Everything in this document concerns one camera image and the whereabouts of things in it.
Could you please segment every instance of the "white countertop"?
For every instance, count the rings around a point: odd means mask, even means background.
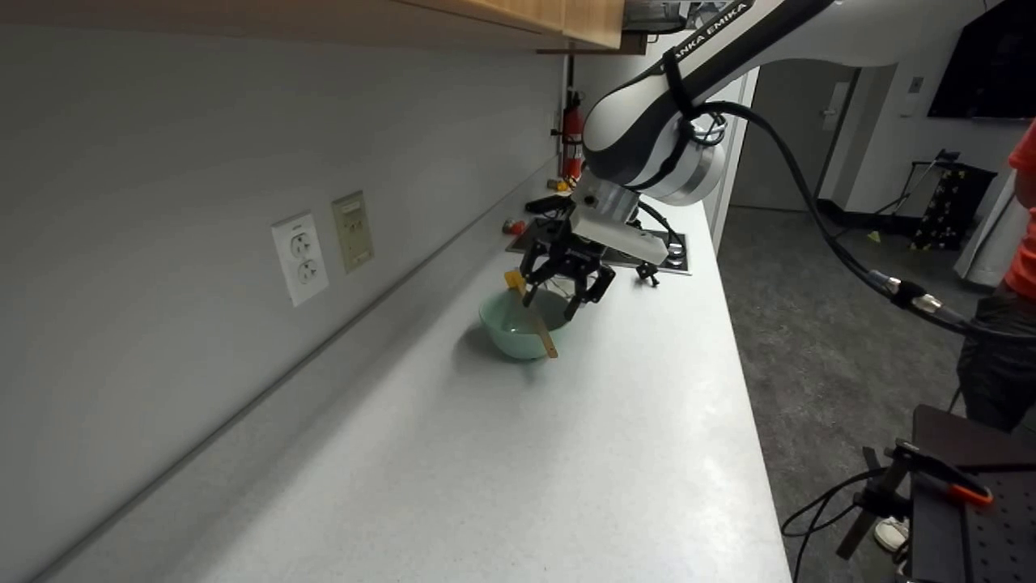
[[[386,354],[167,579],[787,583],[702,209],[689,276],[618,270],[556,364],[499,360],[476,310],[517,255]]]

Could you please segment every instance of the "electrical outlet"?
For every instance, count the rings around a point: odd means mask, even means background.
[[[345,265],[345,271],[357,271],[363,262],[368,262],[376,255],[363,191],[337,199],[330,206],[330,213],[335,213],[335,229],[337,229],[337,243],[343,253],[343,265]]]
[[[304,306],[326,288],[326,265],[318,240],[315,213],[301,213],[271,228],[290,306]]]

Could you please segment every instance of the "doorway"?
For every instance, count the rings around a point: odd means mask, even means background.
[[[757,74],[750,106],[767,118],[798,152],[813,196],[833,159],[855,77],[858,70],[829,62],[775,62]],[[757,127],[747,127],[731,206],[806,210],[781,152]]]

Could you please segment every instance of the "wall outlet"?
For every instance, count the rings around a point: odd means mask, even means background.
[[[368,262],[376,255],[363,191],[337,199],[330,206],[330,213],[335,213],[335,229],[337,229],[337,243],[343,253],[343,265],[345,265],[345,271],[357,271],[363,262]]]
[[[301,213],[271,228],[290,306],[304,306],[326,288],[326,265],[318,240],[315,213]]]

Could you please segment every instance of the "green object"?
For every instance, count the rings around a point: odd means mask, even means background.
[[[539,310],[552,338],[562,322],[567,300],[553,292],[539,292],[535,301],[525,309],[514,292],[499,292],[483,306],[483,330],[490,333],[493,347],[508,360],[546,360],[544,342],[532,324],[528,310]]]

